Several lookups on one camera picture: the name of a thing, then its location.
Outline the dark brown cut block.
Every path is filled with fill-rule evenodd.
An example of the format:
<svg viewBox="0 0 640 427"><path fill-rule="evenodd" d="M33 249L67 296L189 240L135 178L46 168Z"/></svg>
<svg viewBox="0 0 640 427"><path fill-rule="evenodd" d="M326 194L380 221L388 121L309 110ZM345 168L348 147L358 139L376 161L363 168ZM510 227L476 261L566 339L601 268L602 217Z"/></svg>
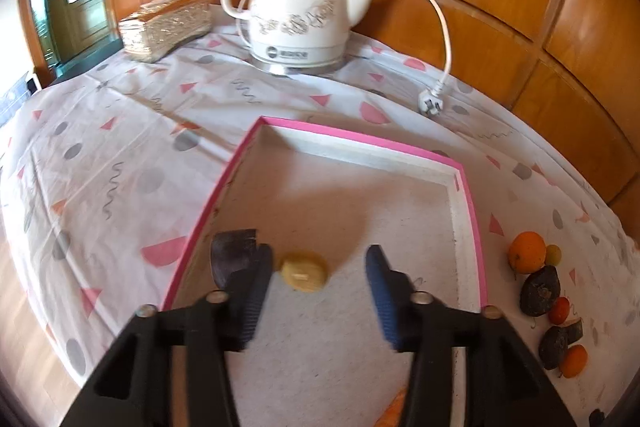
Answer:
<svg viewBox="0 0 640 427"><path fill-rule="evenodd" d="M578 317L578 319L574 319L565 323L563 325L563 332L566 337L567 346L570 346L573 343L577 343L577 341L581 340L582 336L584 335L584 329L582 328L582 318Z"/></svg>

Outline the red tomato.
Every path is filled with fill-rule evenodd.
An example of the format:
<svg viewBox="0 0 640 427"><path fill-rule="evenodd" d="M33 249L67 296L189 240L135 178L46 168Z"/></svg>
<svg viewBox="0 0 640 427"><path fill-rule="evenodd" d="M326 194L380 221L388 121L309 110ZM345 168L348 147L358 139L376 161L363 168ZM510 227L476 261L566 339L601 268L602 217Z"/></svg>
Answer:
<svg viewBox="0 0 640 427"><path fill-rule="evenodd" d="M547 313L548 321L552 325L563 325L570 314L570 300L559 297Z"/></svg>

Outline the dark brown lumpy fruit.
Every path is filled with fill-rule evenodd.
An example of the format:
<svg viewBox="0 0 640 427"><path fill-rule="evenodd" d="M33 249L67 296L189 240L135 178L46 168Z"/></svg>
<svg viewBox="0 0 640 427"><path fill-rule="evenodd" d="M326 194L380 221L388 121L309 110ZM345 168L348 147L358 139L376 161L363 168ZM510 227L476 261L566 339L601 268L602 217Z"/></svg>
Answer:
<svg viewBox="0 0 640 427"><path fill-rule="evenodd" d="M520 310L528 317L541 317L548 313L561 294L558 271L545 265L529 274L520 292Z"/></svg>

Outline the orange carrot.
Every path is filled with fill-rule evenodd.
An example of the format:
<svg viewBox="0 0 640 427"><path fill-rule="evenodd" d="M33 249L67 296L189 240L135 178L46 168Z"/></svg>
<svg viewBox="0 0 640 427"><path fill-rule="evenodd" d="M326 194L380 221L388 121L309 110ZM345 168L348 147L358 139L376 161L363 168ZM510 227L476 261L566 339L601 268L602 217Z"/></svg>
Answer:
<svg viewBox="0 0 640 427"><path fill-rule="evenodd" d="M397 427L399 425L402 408L405 404L406 389L402 388L395 398L386 407L383 414L375 422L374 427Z"/></svg>

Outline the large orange fruit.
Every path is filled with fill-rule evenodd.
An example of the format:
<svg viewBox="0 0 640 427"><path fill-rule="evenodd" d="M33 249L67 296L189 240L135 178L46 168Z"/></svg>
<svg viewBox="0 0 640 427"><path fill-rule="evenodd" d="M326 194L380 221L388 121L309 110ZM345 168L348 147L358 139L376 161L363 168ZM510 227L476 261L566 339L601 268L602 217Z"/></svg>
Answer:
<svg viewBox="0 0 640 427"><path fill-rule="evenodd" d="M526 231L513 239L506 259L510 268L520 274L538 271L546 261L547 247L544 239L536 232Z"/></svg>

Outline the yellow-green round fruit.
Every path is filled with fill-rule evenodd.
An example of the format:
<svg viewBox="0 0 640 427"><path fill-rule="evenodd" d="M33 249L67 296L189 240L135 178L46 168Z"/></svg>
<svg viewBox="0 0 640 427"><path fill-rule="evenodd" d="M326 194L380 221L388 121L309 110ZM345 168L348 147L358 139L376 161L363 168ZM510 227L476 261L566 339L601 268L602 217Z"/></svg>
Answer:
<svg viewBox="0 0 640 427"><path fill-rule="evenodd" d="M280 264L280 274L288 286L302 293L321 291L329 280L328 265L311 251L286 254Z"/></svg>
<svg viewBox="0 0 640 427"><path fill-rule="evenodd" d="M562 249L555 244L549 244L546 248L546 265L553 265L557 267L562 261Z"/></svg>

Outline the dark purple cylinder piece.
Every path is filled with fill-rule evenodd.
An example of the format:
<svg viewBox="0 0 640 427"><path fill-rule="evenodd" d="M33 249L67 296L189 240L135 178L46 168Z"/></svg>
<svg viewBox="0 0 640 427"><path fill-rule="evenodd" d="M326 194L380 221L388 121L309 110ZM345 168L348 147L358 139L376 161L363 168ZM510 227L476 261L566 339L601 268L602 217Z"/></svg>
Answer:
<svg viewBox="0 0 640 427"><path fill-rule="evenodd" d="M250 264L257 248L256 235L255 229L243 229L219 232L213 237L209 260L218 288L225 288L233 273Z"/></svg>

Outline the small orange fruit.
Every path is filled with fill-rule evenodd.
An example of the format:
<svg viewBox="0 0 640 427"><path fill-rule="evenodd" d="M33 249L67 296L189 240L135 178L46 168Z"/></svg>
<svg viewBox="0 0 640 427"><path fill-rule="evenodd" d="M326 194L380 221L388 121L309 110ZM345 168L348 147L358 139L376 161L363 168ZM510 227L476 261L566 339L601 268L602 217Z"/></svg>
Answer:
<svg viewBox="0 0 640 427"><path fill-rule="evenodd" d="M583 345L570 346L559 364L561 375L564 378L580 375L588 363L588 358L588 351Z"/></svg>

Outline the patterned white tablecloth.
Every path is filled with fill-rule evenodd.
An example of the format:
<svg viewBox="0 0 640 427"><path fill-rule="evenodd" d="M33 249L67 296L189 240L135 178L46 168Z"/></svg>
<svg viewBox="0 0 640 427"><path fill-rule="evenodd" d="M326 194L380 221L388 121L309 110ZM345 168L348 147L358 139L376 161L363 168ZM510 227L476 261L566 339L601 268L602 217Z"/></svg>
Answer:
<svg viewBox="0 0 640 427"><path fill-rule="evenodd" d="M564 294L582 319L585 370L556 385L578 424L610 411L639 368L639 249L586 180L499 104L452 80L442 115L416 95L438 70L366 37L326 77L247 64L232 21L156 64L116 53L33 96L1 143L2 215L15 269L66 373L83 383L141 303L159 303L206 200L262 116L382 136L464 168L488 296L530 343L506 248L534 231L559 246Z"/></svg>

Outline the pink-rimmed cardboard tray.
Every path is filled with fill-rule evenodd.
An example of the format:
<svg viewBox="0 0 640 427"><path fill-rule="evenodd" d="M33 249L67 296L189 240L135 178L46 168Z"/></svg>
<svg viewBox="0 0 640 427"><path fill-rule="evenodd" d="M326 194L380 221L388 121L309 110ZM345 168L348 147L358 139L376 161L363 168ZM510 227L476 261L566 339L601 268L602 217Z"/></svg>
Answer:
<svg viewBox="0 0 640 427"><path fill-rule="evenodd" d="M166 306L214 287L210 245L253 229L274 259L319 257L320 291L271 277L255 337L227 363L244 426L371 426L408 383L385 340L364 267L372 245L415 288L478 311L480 232L462 167L420 148L321 124L258 120L229 160L169 285Z"/></svg>

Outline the silver ornate tissue box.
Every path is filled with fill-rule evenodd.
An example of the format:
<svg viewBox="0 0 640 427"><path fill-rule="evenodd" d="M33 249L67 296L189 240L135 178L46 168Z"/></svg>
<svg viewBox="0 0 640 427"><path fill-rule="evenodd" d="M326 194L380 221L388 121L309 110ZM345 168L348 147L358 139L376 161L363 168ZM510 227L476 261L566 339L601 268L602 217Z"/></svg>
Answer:
<svg viewBox="0 0 640 427"><path fill-rule="evenodd" d="M118 23L125 53L155 63L183 43L212 29L208 0L152 0Z"/></svg>

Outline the white ceramic electric kettle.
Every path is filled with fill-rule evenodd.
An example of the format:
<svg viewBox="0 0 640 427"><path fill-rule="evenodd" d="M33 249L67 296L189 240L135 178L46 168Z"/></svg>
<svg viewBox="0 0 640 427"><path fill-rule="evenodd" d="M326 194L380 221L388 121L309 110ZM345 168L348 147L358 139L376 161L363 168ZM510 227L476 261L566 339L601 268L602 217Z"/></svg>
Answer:
<svg viewBox="0 0 640 427"><path fill-rule="evenodd" d="M247 22L250 62L264 72L321 72L342 64L350 30L372 0L220 0Z"/></svg>

